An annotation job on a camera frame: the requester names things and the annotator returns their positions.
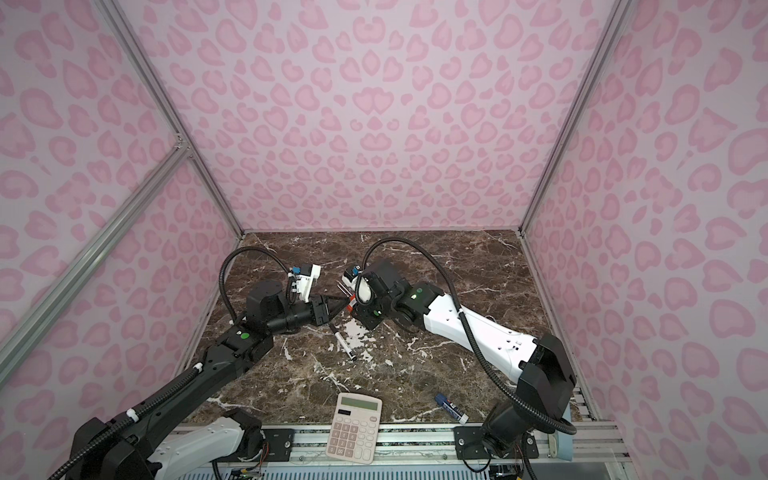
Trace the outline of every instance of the black cable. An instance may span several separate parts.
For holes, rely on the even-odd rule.
[[[213,460],[211,460],[210,466],[214,469],[214,477],[216,477],[216,480],[222,480],[221,472],[219,472],[219,459],[214,458]]]
[[[528,472],[528,476],[531,477],[531,480],[538,480],[536,474],[533,472],[533,467],[531,467],[531,462],[528,460],[528,453],[526,452],[528,449],[528,442],[525,441],[525,436],[520,443],[522,444],[520,451],[523,454],[523,465],[525,465],[525,470]]]
[[[167,400],[175,396],[177,393],[179,393],[184,387],[189,385],[189,383],[199,374],[200,372],[197,369],[192,369],[191,371],[189,371],[188,374],[182,377],[178,383],[171,386],[168,390],[166,390],[157,398],[152,399],[149,402],[144,402],[143,404],[139,404],[134,408],[134,412],[136,413],[136,416],[138,418],[143,418],[144,416],[146,416],[146,414],[156,409],[160,404],[166,402]],[[119,422],[114,423],[109,428],[109,430],[96,436],[96,438],[91,440],[85,447],[83,447],[82,449],[80,449],[80,451],[78,451],[72,457],[70,457],[69,460],[67,460],[61,467],[59,467],[55,472],[53,472],[53,474],[50,477],[48,477],[48,480],[59,480],[60,478],[64,477],[64,475],[66,475],[67,472],[72,470],[72,467],[74,467],[79,461],[81,461],[86,456],[90,455],[94,450],[100,448],[102,444],[113,439],[117,434],[119,434],[120,432],[122,432],[123,430],[125,430],[126,428],[128,428],[133,424],[134,424],[134,420],[132,420],[131,418],[125,418]]]
[[[232,303],[230,302],[230,298],[227,295],[227,288],[224,286],[224,280],[227,277],[227,267],[230,265],[234,257],[237,257],[243,252],[260,252],[264,255],[267,255],[272,260],[275,260],[278,265],[280,265],[280,268],[283,269],[283,272],[288,273],[289,270],[283,263],[283,261],[277,256],[270,252],[269,250],[263,249],[261,247],[240,247],[238,249],[233,250],[229,255],[227,255],[227,258],[224,259],[224,261],[221,264],[221,269],[219,270],[219,293],[221,294],[221,301],[224,304],[224,306],[227,308],[227,311],[230,313],[230,317],[232,318],[232,321],[237,321],[237,314],[235,313],[235,309],[232,308]],[[289,292],[286,291],[286,299],[290,301],[290,295]]]
[[[467,445],[464,445],[464,448],[462,449],[462,462],[464,462],[464,465],[466,465],[466,467],[469,468],[470,470],[472,470],[474,473],[484,472],[485,469],[491,464],[491,453],[488,451],[488,449],[483,447],[483,449],[485,450],[485,453],[488,454],[488,461],[485,463],[485,466],[483,468],[480,468],[479,470],[476,469],[476,468],[470,467],[469,464],[467,463],[467,460],[466,460],[465,456],[464,456],[464,451],[467,449],[467,447],[475,446],[475,445],[479,445],[479,443],[468,443]]]
[[[453,305],[456,308],[456,311],[458,312],[458,319],[462,322],[462,327],[464,328],[464,332],[467,335],[467,340],[469,341],[469,345],[472,348],[472,352],[475,354],[475,356],[478,359],[478,362],[480,363],[480,366],[483,370],[485,370],[485,374],[488,375],[488,377],[491,379],[491,381],[500,389],[514,404],[516,407],[518,407],[520,410],[525,412],[527,415],[531,416],[536,422],[539,422],[541,425],[544,425],[548,428],[555,429],[559,432],[563,432],[567,435],[575,435],[576,434],[576,427],[574,427],[568,420],[566,419],[559,419],[555,420],[550,418],[548,415],[538,411],[535,407],[531,406],[528,402],[521,399],[515,392],[512,392],[509,387],[506,386],[504,382],[496,375],[496,372],[493,371],[493,368],[490,363],[488,363],[488,360],[485,359],[482,352],[480,351],[480,347],[478,346],[477,340],[475,340],[475,335],[472,333],[472,328],[469,326],[469,321],[467,321],[467,316],[464,314],[464,311],[462,310],[462,305],[458,301],[458,294],[456,293],[456,287],[453,285],[453,280],[451,280],[448,273],[445,271],[445,268],[437,261],[435,258],[429,254],[424,248],[419,245],[418,243],[408,240],[407,238],[402,237],[388,237],[388,238],[382,238],[381,240],[376,241],[369,249],[366,251],[366,255],[362,259],[361,266],[361,275],[362,272],[365,271],[366,267],[368,266],[368,259],[371,256],[371,253],[379,246],[384,243],[389,242],[397,242],[397,243],[404,243],[405,245],[408,245],[410,247],[413,247],[414,249],[418,250],[419,253],[421,253],[424,257],[426,257],[427,260],[437,269],[437,271],[440,273],[440,276],[442,276],[445,283],[448,284],[448,290],[451,293],[451,298],[453,300]],[[371,300],[369,300],[368,303],[364,303],[359,295],[360,292],[360,282],[355,283],[355,298],[357,298],[357,301],[360,302],[362,305],[370,305]]]

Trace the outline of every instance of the brown marble surface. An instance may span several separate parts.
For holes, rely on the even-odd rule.
[[[288,266],[323,267],[315,293],[339,295],[336,281],[346,266],[362,262],[366,248],[393,233],[260,233],[246,245],[273,250]],[[549,331],[544,310],[515,232],[442,231],[400,233],[419,242],[453,275],[463,305],[523,333]],[[372,260],[389,258],[411,283],[426,279],[443,288],[434,267],[406,245],[382,245]],[[227,289],[235,310],[244,308],[250,286],[285,276],[271,259],[245,253],[233,262]],[[200,352],[228,328],[229,317],[216,305],[198,347]],[[274,348],[245,376],[224,387],[187,419],[208,423],[234,406],[249,409],[265,423],[327,423],[339,392],[381,398],[384,422],[449,422],[434,396],[446,394],[470,421],[481,422],[502,397],[472,352],[427,332],[411,336],[391,320],[367,332],[346,311],[334,319],[358,359],[339,351],[328,326],[275,338]]]

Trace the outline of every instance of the white plastic part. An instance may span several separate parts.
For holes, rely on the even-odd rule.
[[[154,474],[155,480],[174,480],[211,460],[234,453],[243,439],[243,429],[234,420],[219,417],[180,438],[168,438],[174,437],[175,440],[164,440],[147,459],[163,465]]]
[[[134,423],[139,423],[139,415],[136,415],[136,410],[128,409],[125,411],[125,415],[128,415],[128,418],[134,421]]]
[[[309,275],[296,275],[296,291],[302,302],[310,301],[310,290],[312,282],[320,277],[320,265],[312,265],[312,271]]]
[[[353,353],[352,349],[349,348],[349,345],[347,345],[347,343],[344,341],[344,337],[341,336],[341,332],[336,332],[333,335],[336,337],[337,340],[339,340],[339,344],[344,349],[344,351],[346,352],[347,356],[351,360],[354,360],[356,358],[356,356]]]
[[[352,292],[353,294],[355,292],[355,283],[357,283],[358,280],[361,281],[361,283],[360,283],[360,291],[359,291],[360,299],[363,302],[367,302],[367,301],[371,300],[371,287],[368,286],[368,282],[366,281],[366,279],[362,278],[360,275],[356,276],[355,278],[353,278],[351,280],[347,279],[343,275],[341,277],[341,281],[344,282],[344,285],[346,285],[347,288],[349,288],[349,291]]]
[[[462,311],[485,359],[517,383],[522,374],[520,362],[531,358],[536,350],[536,338],[510,330],[464,306]],[[424,315],[424,327],[472,351],[450,295],[441,295],[429,304],[429,314]]]

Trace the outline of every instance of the white calculator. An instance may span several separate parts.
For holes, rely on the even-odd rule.
[[[381,413],[382,401],[377,398],[340,393],[326,455],[366,465],[373,462]]]

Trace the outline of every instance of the pink leopard print wall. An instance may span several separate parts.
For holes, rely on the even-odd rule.
[[[258,230],[516,227],[612,4],[121,2]]]
[[[173,143],[87,0],[0,6],[0,342]]]
[[[644,0],[529,239],[648,480],[768,478],[768,2]]]
[[[47,478],[83,422],[170,380],[234,244],[182,165],[0,392],[0,477]]]

